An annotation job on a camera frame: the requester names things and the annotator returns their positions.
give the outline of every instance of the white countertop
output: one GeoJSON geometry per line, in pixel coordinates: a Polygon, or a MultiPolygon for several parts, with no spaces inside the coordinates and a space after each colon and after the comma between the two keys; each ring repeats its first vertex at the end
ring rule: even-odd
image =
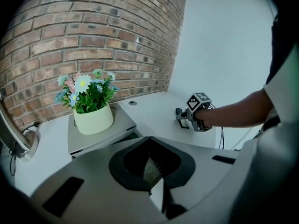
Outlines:
{"type": "MultiPolygon", "coordinates": [[[[189,129],[182,129],[175,119],[175,109],[184,110],[186,104],[179,98],[159,92],[119,102],[124,111],[137,124],[143,136],[159,136],[187,144],[215,147],[215,129],[195,132],[191,123],[189,129]]],[[[28,162],[17,161],[15,187],[28,196],[48,177],[71,161],[67,145],[69,116],[63,116],[42,123],[36,130],[39,145],[35,155],[28,162]]]]}

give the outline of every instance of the flower pot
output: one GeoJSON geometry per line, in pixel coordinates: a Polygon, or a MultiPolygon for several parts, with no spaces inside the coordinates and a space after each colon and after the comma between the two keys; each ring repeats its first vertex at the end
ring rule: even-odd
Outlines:
{"type": "Polygon", "coordinates": [[[82,134],[95,134],[108,129],[113,124],[113,116],[109,105],[85,114],[74,110],[74,118],[78,130],[82,134]]]}

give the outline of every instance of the forearm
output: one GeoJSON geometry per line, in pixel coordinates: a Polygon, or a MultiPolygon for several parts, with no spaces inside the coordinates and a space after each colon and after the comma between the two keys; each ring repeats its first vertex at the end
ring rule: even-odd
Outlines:
{"type": "Polygon", "coordinates": [[[195,113],[195,118],[203,120],[205,126],[252,127],[262,124],[272,107],[271,100],[262,89],[235,104],[200,110],[195,113]]]}

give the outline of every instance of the black slot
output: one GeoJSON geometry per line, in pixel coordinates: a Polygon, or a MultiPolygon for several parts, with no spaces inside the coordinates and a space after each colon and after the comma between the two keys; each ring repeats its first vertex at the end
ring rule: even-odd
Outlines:
{"type": "Polygon", "coordinates": [[[61,217],[75,194],[81,187],[83,179],[70,177],[54,194],[43,204],[48,212],[61,217]]]}
{"type": "Polygon", "coordinates": [[[228,164],[234,164],[235,162],[235,159],[233,158],[223,157],[219,155],[215,155],[212,159],[217,160],[219,162],[228,163],[228,164]]]}

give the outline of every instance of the gray device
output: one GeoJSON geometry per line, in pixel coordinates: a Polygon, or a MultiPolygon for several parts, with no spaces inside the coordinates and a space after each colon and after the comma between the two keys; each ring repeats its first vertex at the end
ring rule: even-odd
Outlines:
{"type": "Polygon", "coordinates": [[[100,133],[84,135],[76,127],[74,115],[69,116],[67,141],[69,154],[78,157],[89,151],[106,147],[130,136],[136,130],[136,123],[118,103],[110,104],[114,122],[110,128],[100,133]]]}
{"type": "Polygon", "coordinates": [[[199,109],[208,109],[212,100],[203,92],[193,93],[188,101],[186,102],[187,109],[183,112],[182,109],[176,108],[176,119],[179,122],[181,128],[189,129],[188,126],[183,126],[181,120],[187,119],[191,122],[191,125],[196,132],[205,132],[212,127],[205,127],[202,120],[196,120],[193,117],[193,114],[199,109]]]}

